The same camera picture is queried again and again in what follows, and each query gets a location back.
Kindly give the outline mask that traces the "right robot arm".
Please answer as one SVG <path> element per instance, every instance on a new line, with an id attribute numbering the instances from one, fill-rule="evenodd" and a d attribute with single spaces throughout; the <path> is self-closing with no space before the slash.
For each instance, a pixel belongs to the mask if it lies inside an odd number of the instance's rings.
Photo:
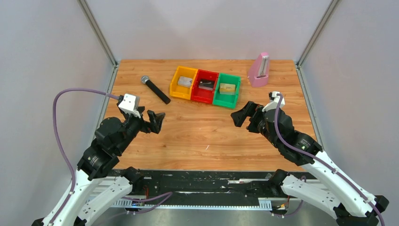
<path id="1" fill-rule="evenodd" d="M 330 215 L 340 226 L 385 225 L 382 212 L 389 205 L 387 198 L 367 192 L 341 172 L 317 141 L 295 130 L 291 117 L 279 107 L 266 109 L 249 101 L 231 117 L 236 127 L 249 118 L 249 132 L 262 134 L 285 159 L 305 169 L 327 188 L 319 189 L 278 169 L 268 184 L 272 195 L 285 193 L 299 198 Z"/>

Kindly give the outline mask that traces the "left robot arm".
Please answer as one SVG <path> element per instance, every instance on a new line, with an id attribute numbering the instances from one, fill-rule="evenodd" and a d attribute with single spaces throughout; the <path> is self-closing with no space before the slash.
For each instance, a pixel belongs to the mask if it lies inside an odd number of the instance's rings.
<path id="1" fill-rule="evenodd" d="M 166 114 L 151 110 L 147 113 L 149 121 L 142 118 L 140 111 L 125 113 L 124 122 L 116 117 L 104 119 L 95 131 L 95 139 L 78 162 L 61 200 L 46 217 L 35 220 L 33 225 L 91 226 L 118 199 L 129 193 L 140 194 L 144 189 L 143 175 L 129 167 L 108 188 L 88 200 L 139 132 L 160 132 Z"/>

